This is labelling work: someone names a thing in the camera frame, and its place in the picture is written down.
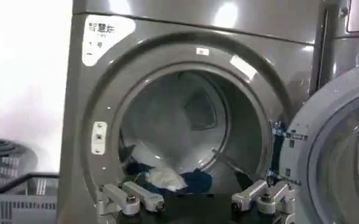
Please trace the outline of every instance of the laundry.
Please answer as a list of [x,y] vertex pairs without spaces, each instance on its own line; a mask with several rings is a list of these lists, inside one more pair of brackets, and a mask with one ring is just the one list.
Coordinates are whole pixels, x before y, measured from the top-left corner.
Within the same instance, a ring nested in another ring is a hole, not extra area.
[[131,175],[145,175],[143,187],[153,193],[202,194],[209,191],[212,177],[195,169],[192,172],[177,174],[169,167],[154,168],[142,163],[130,163],[126,172]]

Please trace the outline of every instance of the plastic laundry basket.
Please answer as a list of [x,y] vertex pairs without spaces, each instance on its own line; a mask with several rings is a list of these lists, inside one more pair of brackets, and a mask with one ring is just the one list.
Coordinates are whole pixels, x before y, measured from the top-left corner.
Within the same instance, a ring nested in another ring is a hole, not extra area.
[[54,224],[59,176],[28,173],[0,187],[0,224]]
[[0,185],[16,178],[22,164],[24,149],[13,142],[0,140]]

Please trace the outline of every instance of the drum opening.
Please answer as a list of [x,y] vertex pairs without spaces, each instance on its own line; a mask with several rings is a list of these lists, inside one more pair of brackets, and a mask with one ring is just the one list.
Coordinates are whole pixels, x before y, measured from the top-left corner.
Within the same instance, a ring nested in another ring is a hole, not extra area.
[[210,72],[182,71],[133,99],[119,160],[128,180],[153,192],[231,194],[251,185],[238,170],[255,174],[266,148],[257,112],[239,87]]

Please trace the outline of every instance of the blue cloth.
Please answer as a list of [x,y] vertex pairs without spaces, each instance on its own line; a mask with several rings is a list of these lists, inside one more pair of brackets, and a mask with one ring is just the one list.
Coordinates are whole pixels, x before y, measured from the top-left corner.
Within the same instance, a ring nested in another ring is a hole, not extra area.
[[[131,163],[126,167],[126,172],[129,175],[137,175],[139,173],[148,172],[151,166],[142,163]],[[187,187],[180,189],[176,192],[172,192],[168,189],[162,189],[154,186],[151,183],[145,184],[143,187],[153,193],[157,194],[202,194],[209,191],[211,187],[212,178],[209,174],[196,169],[193,172],[183,173],[180,175],[186,182]]]

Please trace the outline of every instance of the washing machine door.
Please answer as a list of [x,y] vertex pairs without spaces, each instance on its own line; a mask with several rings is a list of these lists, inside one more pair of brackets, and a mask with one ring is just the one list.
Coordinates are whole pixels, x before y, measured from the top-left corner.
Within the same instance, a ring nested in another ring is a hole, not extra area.
[[299,180],[297,223],[359,223],[359,67],[320,89],[297,113],[280,174]]

